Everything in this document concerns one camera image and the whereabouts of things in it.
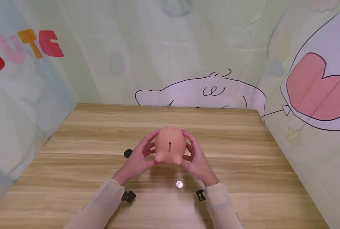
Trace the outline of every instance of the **black clip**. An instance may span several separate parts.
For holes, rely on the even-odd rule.
[[[203,201],[206,199],[206,197],[203,195],[204,190],[198,190],[196,191],[197,197],[199,201]]]
[[[129,156],[132,154],[132,152],[133,152],[133,150],[131,150],[131,149],[125,150],[124,156],[125,156],[126,158],[129,158]]]
[[[132,203],[134,201],[134,199],[136,198],[136,194],[133,191],[124,191],[123,195],[122,195],[122,201],[127,201],[128,203]]]

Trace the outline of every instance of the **wood grain surface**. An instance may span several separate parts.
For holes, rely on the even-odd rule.
[[[245,228],[329,228],[256,111],[79,104],[1,201],[0,229],[63,228],[124,151],[166,125],[198,139]],[[154,167],[127,184],[137,198],[122,202],[107,228],[211,229],[195,195],[202,188],[180,167]]]

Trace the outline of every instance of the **heart drawing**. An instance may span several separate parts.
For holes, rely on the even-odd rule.
[[[320,121],[340,118],[340,75],[324,77],[326,65],[324,58],[308,53],[286,82],[291,106]]]

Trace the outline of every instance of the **finger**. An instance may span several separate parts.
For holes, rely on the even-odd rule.
[[[143,156],[145,156],[145,158],[146,158],[148,155],[151,155],[151,154],[154,154],[154,153],[155,153],[154,149],[143,151]]]
[[[181,167],[185,168],[186,170],[189,170],[191,163],[185,159],[183,159],[182,163],[180,164]]]
[[[193,154],[193,147],[191,144],[187,143],[187,149],[191,154]]]
[[[199,144],[198,144],[197,140],[195,139],[195,137],[193,137],[190,133],[188,133],[186,131],[183,131],[182,133],[183,133],[184,137],[189,139],[193,149],[201,149],[201,147],[199,146]]]
[[[155,146],[155,142],[151,142],[150,144],[146,145],[145,150],[150,150],[154,146]]]
[[[183,158],[189,162],[192,162],[192,157],[189,155],[184,155]]]
[[[142,140],[141,142],[139,142],[139,144],[137,145],[137,147],[139,147],[139,149],[144,149],[145,146],[152,142],[152,140],[158,135],[159,131],[156,130],[152,133],[149,133],[148,135],[146,135]]]
[[[155,160],[151,160],[151,161],[145,161],[145,166],[146,166],[146,169],[149,169],[153,166],[158,166],[160,164],[162,164],[163,162],[157,162]]]

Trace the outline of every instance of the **sleeve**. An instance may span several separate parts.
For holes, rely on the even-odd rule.
[[[124,186],[116,180],[106,181],[64,229],[104,229],[122,201],[123,193]]]
[[[218,183],[206,187],[204,195],[215,229],[245,229],[224,184]]]

